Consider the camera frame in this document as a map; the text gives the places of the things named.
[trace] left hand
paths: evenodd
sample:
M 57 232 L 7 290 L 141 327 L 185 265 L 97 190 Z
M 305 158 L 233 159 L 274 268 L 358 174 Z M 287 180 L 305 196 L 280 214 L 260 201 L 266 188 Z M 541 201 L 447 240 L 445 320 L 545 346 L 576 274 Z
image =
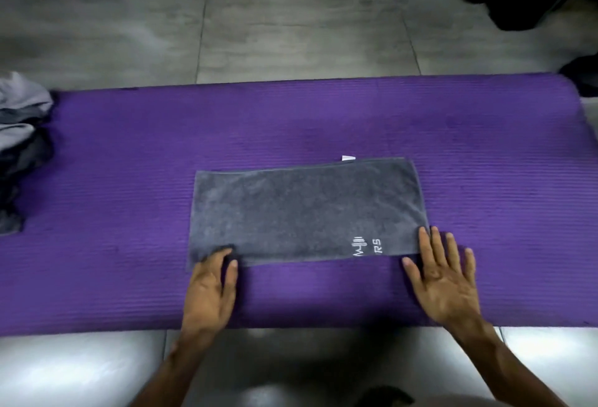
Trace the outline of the left hand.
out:
M 185 297 L 180 340 L 209 345 L 226 327 L 235 305 L 239 274 L 237 261 L 231 261 L 222 286 L 222 262 L 231 252 L 230 248 L 214 252 L 195 265 Z

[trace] right hand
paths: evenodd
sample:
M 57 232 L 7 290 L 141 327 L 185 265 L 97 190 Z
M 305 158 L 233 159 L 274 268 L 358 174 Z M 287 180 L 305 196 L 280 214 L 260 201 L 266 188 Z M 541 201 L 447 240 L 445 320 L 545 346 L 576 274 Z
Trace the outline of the right hand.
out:
M 437 227 L 432 238 L 424 227 L 419 228 L 423 278 L 413 260 L 403 258 L 403 267 L 413 284 L 413 291 L 428 316 L 449 331 L 461 323 L 482 319 L 480 300 L 475 287 L 475 258 L 465 249 L 465 264 L 461 269 L 459 250 L 453 234 L 446 234 L 448 255 Z

